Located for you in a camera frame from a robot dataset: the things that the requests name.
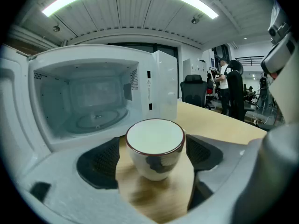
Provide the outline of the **white locker cabinet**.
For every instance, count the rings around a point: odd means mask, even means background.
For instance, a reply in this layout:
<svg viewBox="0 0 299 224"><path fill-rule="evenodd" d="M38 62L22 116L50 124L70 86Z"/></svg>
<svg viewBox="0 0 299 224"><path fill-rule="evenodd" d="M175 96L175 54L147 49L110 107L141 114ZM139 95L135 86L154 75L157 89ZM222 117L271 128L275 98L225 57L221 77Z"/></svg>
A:
<svg viewBox="0 0 299 224"><path fill-rule="evenodd" d="M183 80L187 75L201 75L205 81L207 79L206 62L199 58L189 58L183 61Z"/></svg>

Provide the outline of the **white cup with dark rim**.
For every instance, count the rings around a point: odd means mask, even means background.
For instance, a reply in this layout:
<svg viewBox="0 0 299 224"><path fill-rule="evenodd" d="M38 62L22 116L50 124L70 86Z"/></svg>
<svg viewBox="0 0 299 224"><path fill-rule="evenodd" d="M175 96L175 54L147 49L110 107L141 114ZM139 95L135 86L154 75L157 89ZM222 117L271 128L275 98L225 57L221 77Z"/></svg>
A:
<svg viewBox="0 0 299 224"><path fill-rule="evenodd" d="M150 181L161 181L179 161L185 132L173 121L147 119L128 129L125 142L138 173Z"/></svg>

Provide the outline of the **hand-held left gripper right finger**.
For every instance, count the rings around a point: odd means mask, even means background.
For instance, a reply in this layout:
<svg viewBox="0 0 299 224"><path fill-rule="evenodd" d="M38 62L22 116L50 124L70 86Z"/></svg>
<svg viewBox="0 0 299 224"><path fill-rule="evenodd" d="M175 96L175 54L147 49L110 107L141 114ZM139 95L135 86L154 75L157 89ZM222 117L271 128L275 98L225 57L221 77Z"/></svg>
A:
<svg viewBox="0 0 299 224"><path fill-rule="evenodd" d="M233 224L236 202L253 172L262 139L247 145L187 135L194 170L187 214L168 224Z"/></svg>

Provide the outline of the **clothes rack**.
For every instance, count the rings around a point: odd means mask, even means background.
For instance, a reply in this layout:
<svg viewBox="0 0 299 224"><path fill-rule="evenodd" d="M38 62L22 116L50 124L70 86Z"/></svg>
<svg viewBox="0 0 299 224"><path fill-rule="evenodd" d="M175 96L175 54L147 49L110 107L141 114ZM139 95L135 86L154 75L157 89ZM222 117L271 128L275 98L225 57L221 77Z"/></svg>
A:
<svg viewBox="0 0 299 224"><path fill-rule="evenodd" d="M214 70L209 69L207 71L207 90L206 94L213 98L213 99L219 99L219 92L218 92L218 84L214 80L214 75L217 75L217 72Z"/></svg>

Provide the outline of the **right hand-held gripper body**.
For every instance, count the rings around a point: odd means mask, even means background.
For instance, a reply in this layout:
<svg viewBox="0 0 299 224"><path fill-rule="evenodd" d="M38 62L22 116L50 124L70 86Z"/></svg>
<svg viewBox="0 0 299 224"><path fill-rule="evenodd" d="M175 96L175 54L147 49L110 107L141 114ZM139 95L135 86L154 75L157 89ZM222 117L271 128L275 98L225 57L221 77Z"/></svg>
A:
<svg viewBox="0 0 299 224"><path fill-rule="evenodd" d="M268 28L272 48L262 59L260 65L264 73L277 78L292 56L296 47L296 35L286 12L277 1L271 11L271 21Z"/></svg>

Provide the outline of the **white appliance with door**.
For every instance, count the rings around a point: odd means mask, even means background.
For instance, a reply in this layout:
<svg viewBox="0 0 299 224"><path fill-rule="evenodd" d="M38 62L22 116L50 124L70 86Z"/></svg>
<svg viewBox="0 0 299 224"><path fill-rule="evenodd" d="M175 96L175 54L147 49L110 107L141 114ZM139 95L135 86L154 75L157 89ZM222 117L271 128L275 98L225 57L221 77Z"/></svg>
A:
<svg viewBox="0 0 299 224"><path fill-rule="evenodd" d="M123 136L136 122L177 115L177 60L83 44L27 55L0 47L0 152L22 178L55 153Z"/></svg>

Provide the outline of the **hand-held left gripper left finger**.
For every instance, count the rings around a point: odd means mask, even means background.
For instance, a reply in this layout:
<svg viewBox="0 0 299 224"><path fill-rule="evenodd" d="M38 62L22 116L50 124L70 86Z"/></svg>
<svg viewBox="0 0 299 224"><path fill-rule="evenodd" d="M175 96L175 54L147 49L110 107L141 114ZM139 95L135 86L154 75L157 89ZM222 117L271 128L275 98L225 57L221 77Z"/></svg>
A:
<svg viewBox="0 0 299 224"><path fill-rule="evenodd" d="M154 224L120 195L119 143L52 153L20 180L22 196L46 224Z"/></svg>

